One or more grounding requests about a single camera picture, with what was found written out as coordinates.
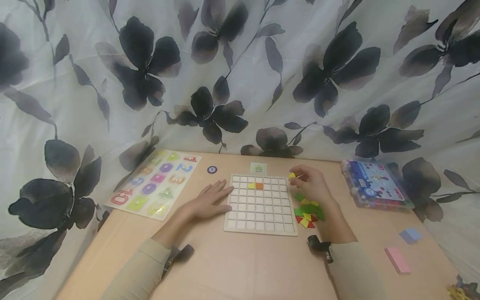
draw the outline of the right hand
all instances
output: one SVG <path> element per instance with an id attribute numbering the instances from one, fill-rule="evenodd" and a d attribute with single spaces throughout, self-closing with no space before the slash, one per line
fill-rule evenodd
<path id="1" fill-rule="evenodd" d="M 290 178 L 290 185 L 295 185 L 300 189 L 307 200 L 317 201 L 319 204 L 336 204 L 330 194 L 330 190 L 325 182 L 324 175 L 315 168 L 306 165 L 298 165 L 290 169 L 295 176 L 300 178 Z"/>

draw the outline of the beige sleeve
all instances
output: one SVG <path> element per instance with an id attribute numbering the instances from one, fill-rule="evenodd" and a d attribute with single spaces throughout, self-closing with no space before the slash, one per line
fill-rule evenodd
<path id="1" fill-rule="evenodd" d="M 386 300 L 383 282 L 358 242 L 332 244 L 329 264 L 340 300 Z"/>
<path id="2" fill-rule="evenodd" d="M 101 300 L 147 300 L 162 278 L 170 250 L 146 240 L 113 278 Z"/>

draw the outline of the pink block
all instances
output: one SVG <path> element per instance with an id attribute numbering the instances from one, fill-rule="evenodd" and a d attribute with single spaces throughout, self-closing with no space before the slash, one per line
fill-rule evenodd
<path id="1" fill-rule="evenodd" d="M 398 248 L 395 247 L 387 247 L 385 248 L 385 252 L 387 253 L 388 258 L 392 262 L 393 266 L 395 267 L 397 273 L 399 274 L 410 274 L 411 269 L 403 257 L 402 253 Z"/>

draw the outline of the wooden table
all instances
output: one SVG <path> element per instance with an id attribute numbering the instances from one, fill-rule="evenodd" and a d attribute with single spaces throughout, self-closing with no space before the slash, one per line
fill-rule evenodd
<path id="1" fill-rule="evenodd" d="M 389 300 L 448 300 L 446 287 L 455 283 L 456 270 L 413 212 L 357 208 L 339 164 L 330 161 L 197 153 L 203 158 L 173 209 L 194 198 L 208 183 L 229 180 L 232 173 L 249 174 L 250 162 L 267 164 L 272 176 L 288 176 L 305 164 L 320 169 L 332 195 L 358 240 L 384 279 Z M 208 174 L 207 167 L 218 167 Z M 164 223 L 114 210 L 60 292 L 59 300 L 99 299 L 115 274 Z M 306 239 L 317 228 L 298 224 L 298 237 L 223 231 L 224 216 L 197 224 L 185 237 L 195 253 L 187 263 L 173 265 L 152 295 L 153 300 L 281 300 L 337 299 L 324 258 L 311 253 Z M 316 223 L 322 230 L 321 221 Z M 399 232 L 416 228 L 423 238 L 406 244 Z M 398 247 L 412 274 L 398 275 L 384 248 Z"/>

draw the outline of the white fabric backdrop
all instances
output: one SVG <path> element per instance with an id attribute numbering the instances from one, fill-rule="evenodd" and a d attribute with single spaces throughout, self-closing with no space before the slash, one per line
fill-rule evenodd
<path id="1" fill-rule="evenodd" d="M 222 3 L 2 1 L 0 299 L 54 298 L 154 146 L 395 161 L 425 226 L 480 280 L 479 2 L 227 0 L 221 17 Z"/>

